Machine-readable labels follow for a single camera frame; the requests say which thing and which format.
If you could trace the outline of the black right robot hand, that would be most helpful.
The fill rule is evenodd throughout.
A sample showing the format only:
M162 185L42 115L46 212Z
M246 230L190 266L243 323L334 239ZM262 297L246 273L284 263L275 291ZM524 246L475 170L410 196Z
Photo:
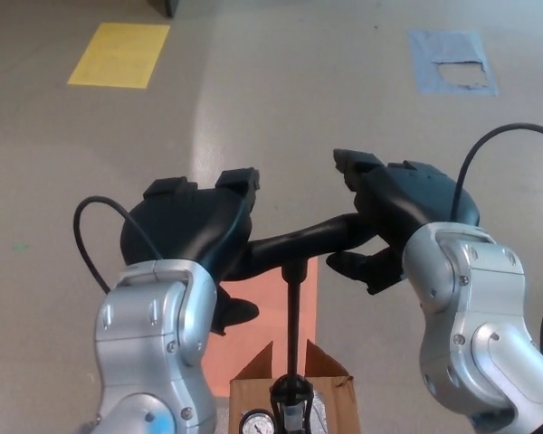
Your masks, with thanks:
M334 150L333 157L355 194L354 206L364 227L387 247L367 256L347 248L328 255L326 263L376 295L405 279L402 252L410 237L428 223L451 219L456 182L425 163L386 165L373 154L346 149Z

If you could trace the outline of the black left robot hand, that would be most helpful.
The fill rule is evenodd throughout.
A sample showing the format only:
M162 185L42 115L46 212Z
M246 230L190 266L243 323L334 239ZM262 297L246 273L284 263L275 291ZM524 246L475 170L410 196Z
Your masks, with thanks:
M129 215L164 259L187 259L220 284L246 252L259 171L223 171L201 189L186 177L155 180Z

